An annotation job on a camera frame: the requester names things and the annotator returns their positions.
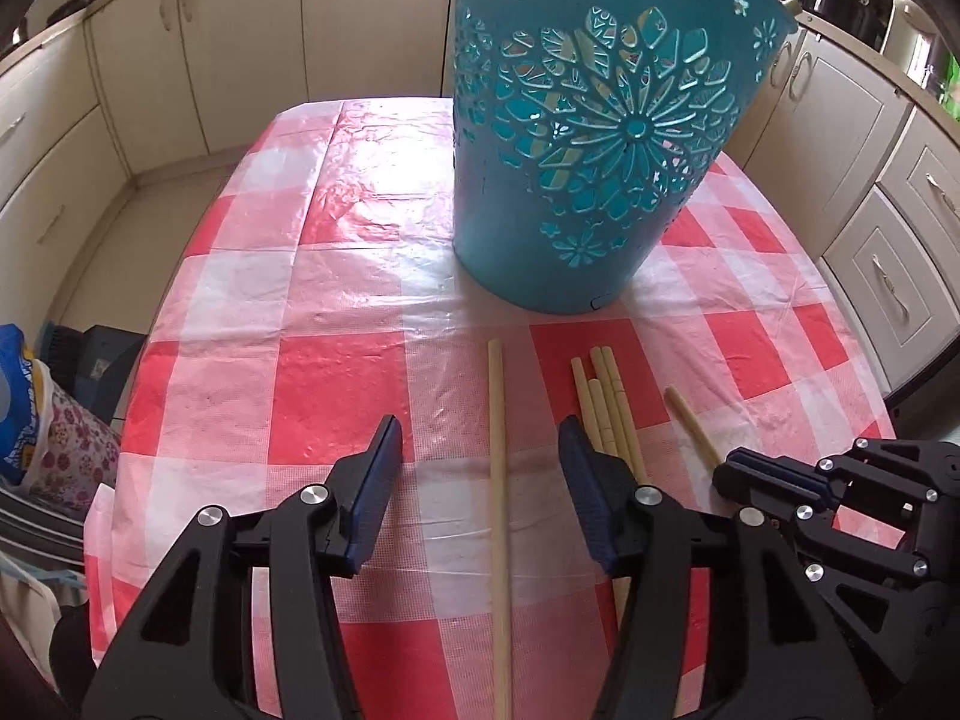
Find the dark dustpan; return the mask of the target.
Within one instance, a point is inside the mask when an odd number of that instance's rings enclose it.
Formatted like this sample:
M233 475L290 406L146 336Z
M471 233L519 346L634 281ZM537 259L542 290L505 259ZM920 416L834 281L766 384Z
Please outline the dark dustpan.
M142 333L122 328L93 325L76 330L46 322L39 335L39 358L71 398L102 422L111 422L145 341Z

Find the teal perforated plastic basket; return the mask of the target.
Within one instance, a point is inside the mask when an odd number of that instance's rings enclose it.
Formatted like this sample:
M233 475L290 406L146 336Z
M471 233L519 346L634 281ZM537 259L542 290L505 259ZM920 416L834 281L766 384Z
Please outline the teal perforated plastic basket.
M454 252L547 314L628 286L796 27L781 0L454 5Z

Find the floral bin with blue bag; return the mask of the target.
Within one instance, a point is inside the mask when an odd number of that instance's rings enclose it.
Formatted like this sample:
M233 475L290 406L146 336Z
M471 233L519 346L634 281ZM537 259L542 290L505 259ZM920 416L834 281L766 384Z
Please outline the floral bin with blue bag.
M116 486L119 438L58 383L14 323L0 332L2 486L83 518Z

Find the red white checkered tablecloth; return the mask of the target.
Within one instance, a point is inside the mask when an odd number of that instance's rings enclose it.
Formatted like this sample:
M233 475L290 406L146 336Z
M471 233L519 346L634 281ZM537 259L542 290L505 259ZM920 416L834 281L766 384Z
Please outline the red white checkered tablecloth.
M615 353L649 477L692 509L708 470L664 405L721 450L814 461L890 424L861 344L788 226L720 160L630 286L535 314L452 250L444 99L303 104L236 167L185 249L133 384L116 488L85 553L104 650L189 518L274 507L364 449L384 416L404 468L370 561L335 598L363 712L491 712L488 345L505 355L512 699L586 718L615 635L556 458L573 366Z

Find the wooden chopstick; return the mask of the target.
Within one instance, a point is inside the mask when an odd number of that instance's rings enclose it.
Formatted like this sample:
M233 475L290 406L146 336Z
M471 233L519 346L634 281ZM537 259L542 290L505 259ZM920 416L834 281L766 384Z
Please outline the wooden chopstick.
M721 455L718 447L716 447L713 439L709 437L709 434L706 432L706 429L704 429L697 415L693 413L690 405L686 403L686 399L682 397L682 394L674 385L669 385L669 387L664 390L664 398L665 403L667 403L667 406L672 410L675 418L679 420L683 429L685 429L686 435L690 437L693 445L695 445L698 457L703 461L703 465L706 466L708 470L718 468L724 461L724 457Z
M625 428L623 427L619 402L617 401L615 390L613 390L612 369L608 367L605 349L600 346L594 346L594 348L590 350L590 360L592 361L592 366L594 366L594 372L597 374L597 379L599 379L601 383L602 397L604 397L607 421L608 424L610 424L610 432L613 436L615 455L623 458L623 460L628 463L628 466L630 466L633 475L637 475L638 470L636 470L635 460L633 460L633 455L631 455L630 444L628 444L628 437L626 437Z
M599 421L597 421L596 406L594 406L589 379L586 376L586 369L584 369L581 358L571 360L571 371L573 371L574 387L576 387L576 395L578 395L579 413L581 413L584 430L589 437L592 449L602 452L604 444L602 444L601 428L599 427Z
M607 401L605 401L604 389L599 379L589 379L590 401L596 415L597 426L601 433L602 452L612 457L619 457L620 452L617 449L617 442L613 435L612 419L608 414ZM615 596L615 608L617 608L617 622L622 622L625 612L626 600L630 593L630 580L628 578L615 578L612 582L613 596Z
M500 340L488 342L490 429L490 587L493 717L512 717L511 572L509 572L508 452L505 363Z
M638 434L636 434L630 398L628 398L628 394L626 393L622 374L620 374L619 365L617 364L617 358L615 358L613 349L610 348L610 346L604 346L604 348L602 348L602 355L604 355L608 377L610 377L610 382L612 382L613 396L617 402L617 410L619 410L620 422L622 423L623 433L625 434L631 470L635 472L636 479L640 483L647 484L649 483L649 475L647 474L646 463L644 463L643 452L641 452Z

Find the green snack bag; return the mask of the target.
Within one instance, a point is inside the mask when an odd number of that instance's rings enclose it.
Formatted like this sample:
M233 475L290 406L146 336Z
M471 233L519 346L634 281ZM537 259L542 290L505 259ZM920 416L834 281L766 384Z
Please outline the green snack bag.
M960 121L960 64L949 55L946 75L940 85L939 104L954 121Z

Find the white electric kettle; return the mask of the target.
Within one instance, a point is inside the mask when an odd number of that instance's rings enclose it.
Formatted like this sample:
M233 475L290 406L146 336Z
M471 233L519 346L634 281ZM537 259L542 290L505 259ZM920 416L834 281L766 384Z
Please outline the white electric kettle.
M924 89L946 78L949 49L931 17L913 0L892 0L880 54Z

